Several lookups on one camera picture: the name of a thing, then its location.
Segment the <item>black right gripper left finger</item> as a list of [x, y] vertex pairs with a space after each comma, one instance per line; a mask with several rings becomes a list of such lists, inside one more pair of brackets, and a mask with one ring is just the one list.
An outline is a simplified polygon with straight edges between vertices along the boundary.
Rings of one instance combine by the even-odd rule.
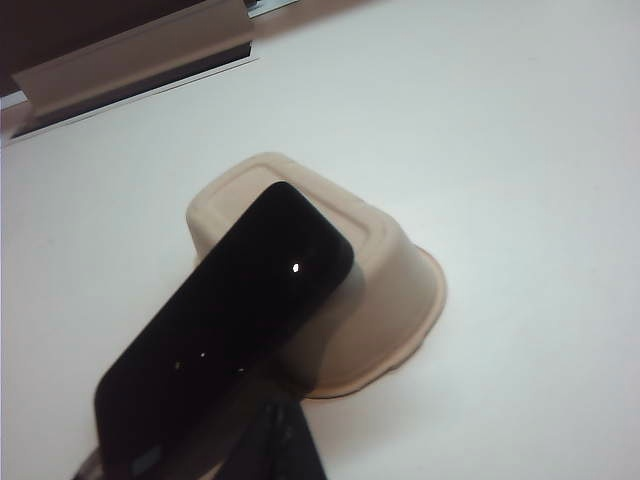
[[106, 480], [104, 455], [101, 443], [83, 460], [74, 475], [73, 480]]

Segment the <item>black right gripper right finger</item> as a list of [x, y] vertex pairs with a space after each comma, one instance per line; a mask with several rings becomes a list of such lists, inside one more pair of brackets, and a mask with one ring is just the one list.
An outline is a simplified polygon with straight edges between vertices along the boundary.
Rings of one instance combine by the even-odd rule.
[[226, 479], [325, 479], [301, 401], [306, 391], [283, 380], [245, 380], [224, 395], [242, 426], [224, 460]]

